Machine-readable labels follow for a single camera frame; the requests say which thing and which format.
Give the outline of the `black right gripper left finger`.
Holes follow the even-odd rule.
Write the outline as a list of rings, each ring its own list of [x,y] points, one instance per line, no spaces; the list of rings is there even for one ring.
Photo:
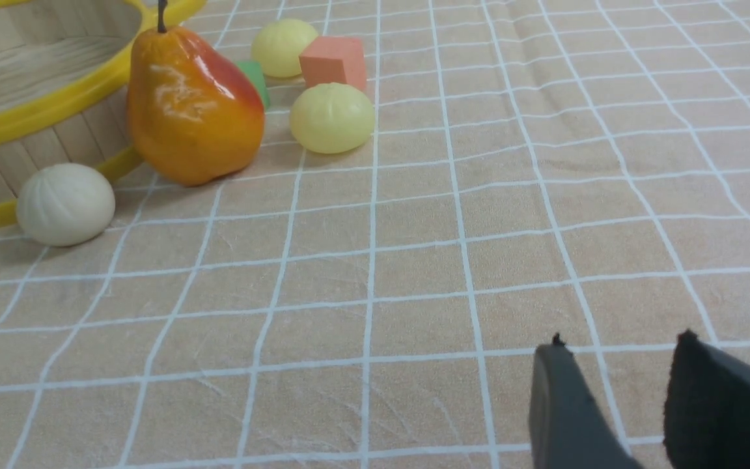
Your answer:
[[[534,350],[529,436],[535,468],[640,468],[620,445],[560,334]]]

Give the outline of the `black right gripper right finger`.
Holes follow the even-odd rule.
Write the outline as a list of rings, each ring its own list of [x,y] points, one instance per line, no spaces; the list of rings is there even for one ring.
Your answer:
[[[664,448],[675,468],[750,468],[750,365],[691,330],[674,348]]]

